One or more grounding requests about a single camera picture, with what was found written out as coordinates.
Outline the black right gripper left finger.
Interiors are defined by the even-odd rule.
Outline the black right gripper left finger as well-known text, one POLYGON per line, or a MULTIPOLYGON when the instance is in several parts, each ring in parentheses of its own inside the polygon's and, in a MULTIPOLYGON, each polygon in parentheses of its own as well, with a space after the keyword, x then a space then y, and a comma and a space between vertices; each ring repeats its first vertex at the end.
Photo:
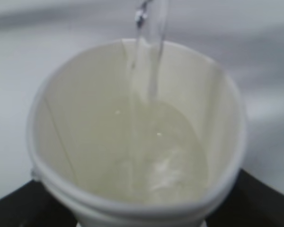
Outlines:
POLYGON ((34 181, 0 199, 0 227, 75 227, 77 223, 67 208, 34 181))

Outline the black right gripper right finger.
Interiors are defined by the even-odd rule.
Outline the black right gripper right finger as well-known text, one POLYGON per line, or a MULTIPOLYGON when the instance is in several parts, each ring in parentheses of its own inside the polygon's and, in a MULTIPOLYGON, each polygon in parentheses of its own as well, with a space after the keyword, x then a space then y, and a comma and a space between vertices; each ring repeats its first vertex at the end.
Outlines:
POLYGON ((209 227, 284 227, 284 195, 242 170, 209 227))

